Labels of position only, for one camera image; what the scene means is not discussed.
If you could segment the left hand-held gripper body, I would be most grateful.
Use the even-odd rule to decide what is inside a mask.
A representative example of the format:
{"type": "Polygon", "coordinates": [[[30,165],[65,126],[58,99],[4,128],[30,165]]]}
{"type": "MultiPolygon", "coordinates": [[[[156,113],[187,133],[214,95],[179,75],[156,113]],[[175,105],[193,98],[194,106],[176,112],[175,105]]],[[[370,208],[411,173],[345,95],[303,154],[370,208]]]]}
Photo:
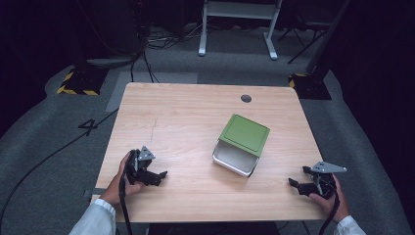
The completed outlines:
{"type": "Polygon", "coordinates": [[[154,158],[155,156],[146,146],[143,146],[141,150],[134,149],[129,152],[125,173],[130,184],[142,182],[143,179],[150,178],[147,173],[147,167],[154,158]]]}

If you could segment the black stand base yellow stripes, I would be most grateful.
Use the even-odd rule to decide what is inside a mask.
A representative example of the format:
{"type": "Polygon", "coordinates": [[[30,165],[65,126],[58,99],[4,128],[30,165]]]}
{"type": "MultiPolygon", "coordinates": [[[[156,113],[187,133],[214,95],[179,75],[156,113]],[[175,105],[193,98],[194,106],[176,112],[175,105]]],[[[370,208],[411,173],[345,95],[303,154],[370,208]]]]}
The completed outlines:
{"type": "Polygon", "coordinates": [[[292,73],[288,76],[288,81],[300,99],[331,100],[324,81],[311,74],[292,73]]]}
{"type": "Polygon", "coordinates": [[[72,68],[64,78],[57,93],[98,96],[108,72],[108,70],[72,68]]]}

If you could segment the black tripod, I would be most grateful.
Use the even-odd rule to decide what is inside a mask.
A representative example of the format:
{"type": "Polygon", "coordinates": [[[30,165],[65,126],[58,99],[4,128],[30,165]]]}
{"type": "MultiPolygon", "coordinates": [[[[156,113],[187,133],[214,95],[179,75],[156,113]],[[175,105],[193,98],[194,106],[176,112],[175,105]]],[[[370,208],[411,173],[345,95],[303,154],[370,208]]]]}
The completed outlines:
{"type": "Polygon", "coordinates": [[[284,33],[278,38],[279,41],[284,39],[290,32],[292,32],[298,42],[301,45],[301,50],[298,51],[292,59],[288,61],[288,64],[291,64],[297,57],[299,57],[303,52],[305,52],[308,48],[310,48],[315,42],[317,42],[321,37],[324,37],[325,34],[328,32],[331,24],[330,23],[321,23],[315,21],[303,21],[297,20],[297,22],[293,25],[288,27],[284,33]],[[311,30],[313,32],[312,39],[305,44],[304,41],[301,39],[299,32],[300,31],[308,31],[311,30]]]}

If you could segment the green square lid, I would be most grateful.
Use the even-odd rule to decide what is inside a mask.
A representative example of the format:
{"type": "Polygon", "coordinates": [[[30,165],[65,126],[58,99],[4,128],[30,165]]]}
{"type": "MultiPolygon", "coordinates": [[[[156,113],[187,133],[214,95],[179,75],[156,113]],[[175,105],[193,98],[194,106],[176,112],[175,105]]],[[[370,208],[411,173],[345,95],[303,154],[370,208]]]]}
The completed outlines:
{"type": "Polygon", "coordinates": [[[260,157],[270,129],[246,117],[233,114],[228,120],[219,140],[260,157]]]}

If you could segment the person's left hand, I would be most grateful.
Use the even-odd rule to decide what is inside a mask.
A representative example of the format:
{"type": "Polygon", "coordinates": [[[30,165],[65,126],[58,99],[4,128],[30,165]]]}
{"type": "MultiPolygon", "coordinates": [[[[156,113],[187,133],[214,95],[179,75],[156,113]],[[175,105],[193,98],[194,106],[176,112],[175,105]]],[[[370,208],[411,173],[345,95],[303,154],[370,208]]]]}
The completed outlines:
{"type": "MultiPolygon", "coordinates": [[[[107,203],[111,204],[114,208],[120,204],[120,198],[119,198],[119,182],[123,174],[123,170],[125,167],[125,164],[128,160],[129,154],[126,154],[123,159],[121,160],[118,168],[118,172],[111,181],[108,188],[105,190],[105,192],[100,196],[100,198],[107,203]]],[[[142,182],[135,182],[134,184],[127,184],[125,186],[125,194],[127,196],[134,195],[139,193],[145,185],[142,182]]]]}

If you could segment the white metal desk frame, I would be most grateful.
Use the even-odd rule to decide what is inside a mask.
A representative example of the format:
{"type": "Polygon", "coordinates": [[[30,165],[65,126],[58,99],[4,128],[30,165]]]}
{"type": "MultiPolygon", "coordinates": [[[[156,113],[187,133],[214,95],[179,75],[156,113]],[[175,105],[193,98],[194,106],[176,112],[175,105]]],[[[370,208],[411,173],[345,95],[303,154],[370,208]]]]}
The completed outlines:
{"type": "Polygon", "coordinates": [[[205,0],[202,12],[202,34],[198,54],[203,57],[207,53],[208,17],[240,18],[270,21],[268,31],[263,33],[268,54],[271,60],[278,59],[272,42],[272,35],[279,17],[283,0],[276,0],[274,4],[254,4],[240,2],[219,2],[205,0]]]}

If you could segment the person's right hand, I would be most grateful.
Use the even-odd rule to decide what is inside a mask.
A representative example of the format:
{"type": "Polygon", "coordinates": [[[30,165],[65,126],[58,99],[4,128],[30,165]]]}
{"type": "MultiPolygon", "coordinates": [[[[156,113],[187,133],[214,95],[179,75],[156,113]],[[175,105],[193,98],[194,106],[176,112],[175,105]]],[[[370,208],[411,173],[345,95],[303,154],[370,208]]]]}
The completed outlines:
{"type": "Polygon", "coordinates": [[[327,215],[330,215],[332,213],[333,208],[335,207],[335,204],[338,204],[336,213],[333,215],[332,220],[336,223],[339,223],[344,218],[349,216],[349,209],[348,204],[346,200],[346,196],[343,192],[342,186],[340,181],[336,176],[334,176],[334,180],[336,182],[337,186],[337,194],[333,195],[330,199],[326,200],[322,198],[321,196],[317,194],[310,194],[309,198],[318,205],[321,210],[326,213],[327,215]]]}

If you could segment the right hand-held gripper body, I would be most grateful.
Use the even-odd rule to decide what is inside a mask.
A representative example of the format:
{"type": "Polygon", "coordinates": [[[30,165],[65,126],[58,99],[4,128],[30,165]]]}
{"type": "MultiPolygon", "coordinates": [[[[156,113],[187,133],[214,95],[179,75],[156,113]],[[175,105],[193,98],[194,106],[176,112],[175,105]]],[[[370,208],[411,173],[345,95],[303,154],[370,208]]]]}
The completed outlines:
{"type": "Polygon", "coordinates": [[[345,166],[339,166],[320,161],[314,166],[310,166],[312,173],[310,179],[313,181],[317,189],[317,194],[325,199],[331,198],[337,190],[336,182],[333,174],[347,172],[345,166]]]}

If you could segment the white square box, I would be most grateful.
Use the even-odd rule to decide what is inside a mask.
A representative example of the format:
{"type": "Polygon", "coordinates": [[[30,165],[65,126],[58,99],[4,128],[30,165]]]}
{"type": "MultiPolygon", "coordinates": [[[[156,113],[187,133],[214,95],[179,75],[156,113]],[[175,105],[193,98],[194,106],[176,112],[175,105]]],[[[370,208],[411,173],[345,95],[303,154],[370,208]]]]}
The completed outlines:
{"type": "Polygon", "coordinates": [[[250,177],[259,157],[219,140],[212,153],[213,161],[240,175],[250,177]]]}

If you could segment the grey slanted stand pole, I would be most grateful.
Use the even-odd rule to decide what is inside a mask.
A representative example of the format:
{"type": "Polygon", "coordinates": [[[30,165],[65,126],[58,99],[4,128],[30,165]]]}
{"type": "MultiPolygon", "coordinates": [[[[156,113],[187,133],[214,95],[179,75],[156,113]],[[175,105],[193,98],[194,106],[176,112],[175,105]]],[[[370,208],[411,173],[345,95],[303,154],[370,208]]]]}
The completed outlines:
{"type": "Polygon", "coordinates": [[[339,12],[336,14],[336,17],[332,23],[332,25],[329,27],[329,30],[326,32],[326,34],[323,37],[322,42],[318,46],[317,50],[315,51],[314,55],[312,56],[311,60],[309,61],[306,71],[311,74],[314,78],[317,78],[319,80],[323,80],[326,74],[328,73],[330,67],[328,65],[324,64],[324,53],[327,50],[327,46],[338,27],[348,5],[350,0],[343,0],[343,4],[339,10],[339,12]]]}

